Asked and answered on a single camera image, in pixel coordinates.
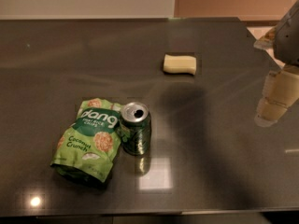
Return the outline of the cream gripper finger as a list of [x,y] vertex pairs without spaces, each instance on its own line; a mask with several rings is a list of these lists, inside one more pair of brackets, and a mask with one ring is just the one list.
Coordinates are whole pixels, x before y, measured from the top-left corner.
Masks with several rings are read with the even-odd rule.
[[274,46],[276,36],[276,28],[271,28],[268,32],[266,32],[262,37],[255,41],[253,47],[256,49],[271,49]]
[[299,66],[285,64],[279,71],[270,71],[266,76],[255,123],[270,127],[299,99]]

